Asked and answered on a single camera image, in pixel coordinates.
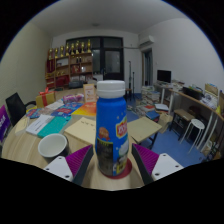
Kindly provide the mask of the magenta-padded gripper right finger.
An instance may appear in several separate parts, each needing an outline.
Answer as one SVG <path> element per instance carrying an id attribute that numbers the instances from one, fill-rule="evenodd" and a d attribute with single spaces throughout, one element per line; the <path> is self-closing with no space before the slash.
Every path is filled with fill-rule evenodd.
<path id="1" fill-rule="evenodd" d="M 132 144 L 132 155 L 145 185 L 183 169 L 167 153 L 156 154 L 141 145 Z"/>

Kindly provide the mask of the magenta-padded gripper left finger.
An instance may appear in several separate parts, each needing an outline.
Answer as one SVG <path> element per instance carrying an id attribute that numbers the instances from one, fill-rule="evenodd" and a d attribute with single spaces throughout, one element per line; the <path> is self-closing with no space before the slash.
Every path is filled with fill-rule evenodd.
<path id="1" fill-rule="evenodd" d="M 88 145 L 67 157 L 58 156 L 44 170 L 81 186 L 93 156 L 93 146 Z"/>

